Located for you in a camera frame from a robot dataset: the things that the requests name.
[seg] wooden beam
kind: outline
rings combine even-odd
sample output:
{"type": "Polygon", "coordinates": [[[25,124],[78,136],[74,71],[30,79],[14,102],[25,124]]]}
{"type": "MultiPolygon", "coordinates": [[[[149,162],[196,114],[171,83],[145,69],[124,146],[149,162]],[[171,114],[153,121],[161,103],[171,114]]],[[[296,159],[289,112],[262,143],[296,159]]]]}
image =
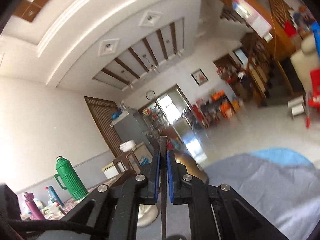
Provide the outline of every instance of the wooden beam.
{"type": "Polygon", "coordinates": [[[119,58],[116,57],[115,62],[117,62],[121,67],[123,67],[126,71],[128,71],[135,78],[137,78],[137,79],[140,78],[131,68],[129,68],[125,63],[123,63],[119,58]]]}
{"type": "Polygon", "coordinates": [[[173,52],[177,54],[177,37],[176,37],[176,27],[174,22],[170,23],[171,36],[172,36],[172,44],[173,44],[173,52]]]}
{"type": "Polygon", "coordinates": [[[146,65],[142,62],[142,60],[139,58],[139,56],[137,55],[137,53],[134,52],[134,50],[130,47],[128,49],[128,51],[130,51],[130,53],[132,54],[132,56],[134,56],[134,58],[140,63],[140,65],[144,68],[144,70],[146,72],[149,72],[148,68],[146,67],[146,65]]]}
{"type": "Polygon", "coordinates": [[[153,62],[156,64],[156,66],[159,66],[159,63],[158,63],[158,61],[157,61],[157,59],[156,59],[156,57],[155,57],[155,54],[153,54],[153,51],[152,51],[152,49],[151,49],[151,47],[150,47],[149,42],[147,41],[147,39],[146,39],[146,38],[143,38],[143,39],[142,39],[142,42],[143,42],[143,44],[146,46],[147,50],[149,51],[149,53],[150,53],[150,55],[151,55],[151,57],[152,57],[152,59],[153,59],[153,62]]]}
{"type": "Polygon", "coordinates": [[[160,42],[160,45],[161,45],[161,49],[162,49],[162,53],[164,55],[164,58],[166,60],[168,60],[168,54],[167,54],[167,51],[165,50],[165,45],[164,45],[164,41],[163,41],[163,37],[162,37],[162,33],[161,33],[161,30],[158,29],[156,31],[157,35],[158,35],[158,39],[159,39],[159,42],[160,42]]]}
{"type": "Polygon", "coordinates": [[[110,70],[108,70],[106,68],[103,68],[101,71],[108,74],[109,76],[121,81],[123,84],[126,84],[127,86],[130,85],[130,83],[127,80],[123,79],[122,77],[119,77],[117,74],[114,74],[113,72],[111,72],[110,70]]]}
{"type": "Polygon", "coordinates": [[[28,22],[32,22],[48,1],[49,0],[34,0],[33,2],[29,2],[27,0],[22,0],[20,5],[13,12],[13,15],[28,22]]]}

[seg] metal screw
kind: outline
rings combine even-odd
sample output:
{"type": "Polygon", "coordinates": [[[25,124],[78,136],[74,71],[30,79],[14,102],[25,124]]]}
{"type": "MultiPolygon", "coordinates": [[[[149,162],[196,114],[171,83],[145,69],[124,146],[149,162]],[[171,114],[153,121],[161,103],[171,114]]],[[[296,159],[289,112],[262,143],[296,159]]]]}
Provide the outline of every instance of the metal screw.
{"type": "Polygon", "coordinates": [[[231,189],[230,185],[229,184],[221,184],[220,185],[220,188],[223,190],[223,191],[228,191],[231,189]]]}
{"type": "Polygon", "coordinates": [[[184,175],[182,176],[182,178],[183,178],[183,180],[185,180],[185,181],[192,180],[192,176],[191,176],[190,174],[184,174],[184,175]]]}
{"type": "Polygon", "coordinates": [[[136,176],[136,180],[137,180],[137,181],[143,181],[145,178],[146,178],[146,176],[144,176],[143,174],[138,174],[138,175],[136,176]]]}
{"type": "Polygon", "coordinates": [[[102,184],[102,185],[100,185],[100,186],[98,187],[98,191],[99,191],[99,192],[105,192],[107,189],[108,189],[108,186],[107,186],[107,185],[104,185],[104,184],[102,184]]]}

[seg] black cable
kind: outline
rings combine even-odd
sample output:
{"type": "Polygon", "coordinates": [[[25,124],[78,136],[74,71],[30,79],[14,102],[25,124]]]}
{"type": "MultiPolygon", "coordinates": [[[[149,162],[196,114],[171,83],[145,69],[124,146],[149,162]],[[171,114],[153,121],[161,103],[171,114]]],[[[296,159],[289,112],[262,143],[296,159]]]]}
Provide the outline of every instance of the black cable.
{"type": "Polygon", "coordinates": [[[86,225],[60,220],[7,220],[8,224],[17,232],[66,230],[76,233],[108,237],[108,232],[86,225]]]}

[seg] refrigerator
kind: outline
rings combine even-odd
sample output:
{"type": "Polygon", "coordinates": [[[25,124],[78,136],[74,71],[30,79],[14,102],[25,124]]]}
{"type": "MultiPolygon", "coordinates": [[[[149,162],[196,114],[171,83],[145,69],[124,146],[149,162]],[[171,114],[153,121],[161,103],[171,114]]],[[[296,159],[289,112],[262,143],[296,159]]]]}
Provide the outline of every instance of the refrigerator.
{"type": "Polygon", "coordinates": [[[116,122],[113,127],[118,133],[122,142],[134,140],[136,145],[144,143],[149,152],[153,154],[154,148],[151,145],[148,134],[151,133],[142,115],[135,109],[128,108],[128,115],[116,122]]]}

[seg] gray blanket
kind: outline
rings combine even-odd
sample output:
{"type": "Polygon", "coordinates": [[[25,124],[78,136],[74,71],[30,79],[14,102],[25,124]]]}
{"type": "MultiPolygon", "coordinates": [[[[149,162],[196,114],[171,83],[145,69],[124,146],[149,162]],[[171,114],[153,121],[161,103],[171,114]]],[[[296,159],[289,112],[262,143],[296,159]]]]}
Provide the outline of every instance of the gray blanket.
{"type": "MultiPolygon", "coordinates": [[[[320,219],[320,170],[313,167],[279,166],[243,154],[215,162],[205,171],[210,185],[230,184],[290,240],[307,239],[320,219]]],[[[168,203],[167,236],[173,234],[190,239],[186,205],[168,203]]],[[[137,239],[161,239],[161,216],[138,228],[137,239]]]]}

